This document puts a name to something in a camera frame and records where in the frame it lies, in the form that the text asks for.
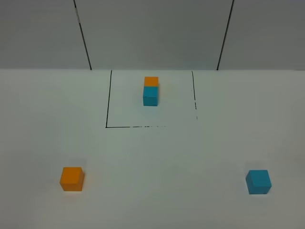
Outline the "blue template block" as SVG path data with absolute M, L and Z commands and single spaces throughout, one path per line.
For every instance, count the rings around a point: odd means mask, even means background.
M 143 105 L 144 106 L 157 106 L 158 105 L 158 87 L 145 86 L 143 89 Z

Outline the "orange template block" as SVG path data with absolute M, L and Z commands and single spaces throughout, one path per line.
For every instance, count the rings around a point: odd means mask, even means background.
M 159 86 L 159 77 L 148 77 L 144 78 L 145 87 L 158 87 Z

